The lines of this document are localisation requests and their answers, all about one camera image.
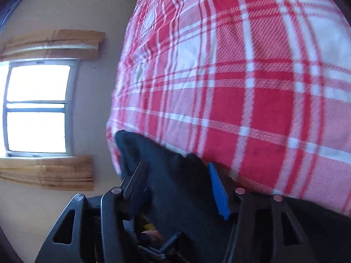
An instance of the wall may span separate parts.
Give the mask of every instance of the wall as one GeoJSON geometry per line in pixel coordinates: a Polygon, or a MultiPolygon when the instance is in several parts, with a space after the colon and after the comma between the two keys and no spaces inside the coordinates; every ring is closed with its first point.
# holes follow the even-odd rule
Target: wall
{"type": "MultiPolygon", "coordinates": [[[[82,62],[73,111],[74,151],[92,154],[95,191],[119,184],[105,140],[125,28],[136,0],[23,0],[0,40],[41,29],[84,29],[106,33],[101,58],[82,62]]],[[[47,233],[76,192],[49,191],[0,181],[0,226],[25,263],[34,262],[47,233]]]]}

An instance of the plaid shirt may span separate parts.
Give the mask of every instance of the plaid shirt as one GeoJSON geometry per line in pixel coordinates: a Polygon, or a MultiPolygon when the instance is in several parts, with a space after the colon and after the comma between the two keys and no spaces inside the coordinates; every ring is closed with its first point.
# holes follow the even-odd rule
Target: plaid shirt
{"type": "Polygon", "coordinates": [[[107,123],[117,172],[126,129],[350,216],[350,37],[332,0],[138,0],[107,123]]]}

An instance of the bright daylight window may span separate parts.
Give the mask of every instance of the bright daylight window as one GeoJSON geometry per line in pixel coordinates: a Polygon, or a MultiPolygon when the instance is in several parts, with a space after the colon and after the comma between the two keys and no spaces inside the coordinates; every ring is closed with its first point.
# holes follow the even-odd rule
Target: bright daylight window
{"type": "Polygon", "coordinates": [[[0,156],[71,155],[71,106],[76,61],[0,66],[4,147],[0,156]]]}

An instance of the red and white plaid cloth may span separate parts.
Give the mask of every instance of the red and white plaid cloth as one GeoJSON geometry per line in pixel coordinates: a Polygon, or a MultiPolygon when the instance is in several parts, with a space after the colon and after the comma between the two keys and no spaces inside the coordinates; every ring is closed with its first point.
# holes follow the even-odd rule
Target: red and white plaid cloth
{"type": "Polygon", "coordinates": [[[138,0],[118,130],[194,152],[268,193],[351,215],[351,28],[332,0],[138,0]]]}

